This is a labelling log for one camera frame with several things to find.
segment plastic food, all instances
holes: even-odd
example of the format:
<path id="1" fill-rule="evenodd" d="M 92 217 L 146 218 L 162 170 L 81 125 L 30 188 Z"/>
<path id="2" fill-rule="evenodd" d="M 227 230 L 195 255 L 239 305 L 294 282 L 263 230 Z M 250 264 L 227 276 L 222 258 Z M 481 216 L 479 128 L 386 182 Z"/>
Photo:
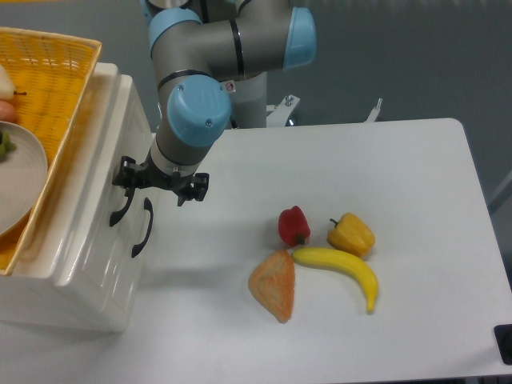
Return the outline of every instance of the plastic food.
<path id="1" fill-rule="evenodd" d="M 16 149 L 16 144 L 9 140 L 8 133 L 0 132 L 0 161 L 4 159 L 7 152 L 11 152 Z"/>
<path id="2" fill-rule="evenodd" d="M 14 122 L 16 120 L 16 110 L 9 102 L 0 100 L 0 122 Z"/>
<path id="3" fill-rule="evenodd" d="M 375 244 L 375 236 L 371 229 L 355 214 L 347 213 L 334 222 L 334 228 L 329 231 L 327 241 L 337 250 L 349 254 L 364 256 Z"/>
<path id="4" fill-rule="evenodd" d="M 0 100 L 11 100 L 14 97 L 15 90 L 16 88 L 9 74 L 0 64 Z"/>
<path id="5" fill-rule="evenodd" d="M 366 296 L 366 312 L 372 313 L 378 295 L 378 281 L 372 269 L 360 258 L 342 250 L 300 248 L 291 254 L 304 266 L 334 269 L 355 278 Z"/>
<path id="6" fill-rule="evenodd" d="M 289 246 L 306 244 L 311 234 L 306 216 L 298 206 L 284 210 L 279 215 L 279 236 Z"/>
<path id="7" fill-rule="evenodd" d="M 287 322 L 294 308 L 295 267 L 286 250 L 277 250 L 249 277 L 249 290 L 279 322 Z"/>

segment blue joint cap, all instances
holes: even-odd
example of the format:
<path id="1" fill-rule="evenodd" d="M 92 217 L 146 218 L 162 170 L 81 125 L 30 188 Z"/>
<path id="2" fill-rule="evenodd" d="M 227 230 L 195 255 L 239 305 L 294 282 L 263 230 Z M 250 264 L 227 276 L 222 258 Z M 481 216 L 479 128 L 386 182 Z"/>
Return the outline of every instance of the blue joint cap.
<path id="1" fill-rule="evenodd" d="M 231 116 L 227 92 L 214 78 L 195 74 L 176 85 L 167 101 L 167 118 L 174 134 L 197 148 L 212 146 Z"/>
<path id="2" fill-rule="evenodd" d="M 317 33 L 313 16 L 307 8 L 295 7 L 291 14 L 282 68 L 288 70 L 313 61 L 317 53 Z"/>
<path id="3" fill-rule="evenodd" d="M 162 36 L 166 30 L 180 22 L 197 22 L 198 24 L 202 24 L 198 14 L 192 10 L 169 8 L 156 14 L 150 23 L 149 34 L 151 50 L 153 49 L 153 45 L 156 43 L 158 38 Z"/>
<path id="4" fill-rule="evenodd" d="M 153 15 L 151 14 L 150 8 L 147 5 L 147 0 L 139 0 L 142 8 L 142 12 L 144 13 L 144 18 L 147 21 L 147 25 L 151 23 L 151 20 L 153 20 Z"/>

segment metal bracket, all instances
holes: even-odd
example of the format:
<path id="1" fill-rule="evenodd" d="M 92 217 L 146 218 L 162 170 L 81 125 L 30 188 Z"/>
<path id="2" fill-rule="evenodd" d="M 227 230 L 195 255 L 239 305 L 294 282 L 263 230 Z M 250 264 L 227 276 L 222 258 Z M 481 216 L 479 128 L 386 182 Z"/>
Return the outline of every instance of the metal bracket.
<path id="1" fill-rule="evenodd" d="M 277 126 L 286 126 L 290 120 L 291 114 L 297 108 L 301 99 L 292 94 L 287 95 L 280 104 L 276 106 L 266 106 L 266 126 L 268 128 Z"/>

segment white plate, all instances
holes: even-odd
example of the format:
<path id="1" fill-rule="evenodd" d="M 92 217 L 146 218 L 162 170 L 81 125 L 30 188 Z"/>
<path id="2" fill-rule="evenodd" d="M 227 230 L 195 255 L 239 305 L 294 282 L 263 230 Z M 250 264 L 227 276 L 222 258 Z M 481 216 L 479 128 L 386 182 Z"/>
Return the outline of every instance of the white plate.
<path id="1" fill-rule="evenodd" d="M 0 236 L 30 211 L 45 185 L 48 163 L 42 144 L 31 132 L 16 124 L 0 122 L 16 150 L 0 161 Z"/>

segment pepper stem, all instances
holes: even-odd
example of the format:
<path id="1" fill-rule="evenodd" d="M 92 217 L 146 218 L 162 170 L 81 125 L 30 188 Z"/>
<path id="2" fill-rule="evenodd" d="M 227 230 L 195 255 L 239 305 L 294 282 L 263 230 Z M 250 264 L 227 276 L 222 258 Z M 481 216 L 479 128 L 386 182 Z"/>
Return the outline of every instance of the pepper stem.
<path id="1" fill-rule="evenodd" d="M 300 246 L 303 246 L 303 245 L 306 244 L 306 239 L 301 234 L 298 234 L 298 235 L 295 236 L 295 241 Z"/>

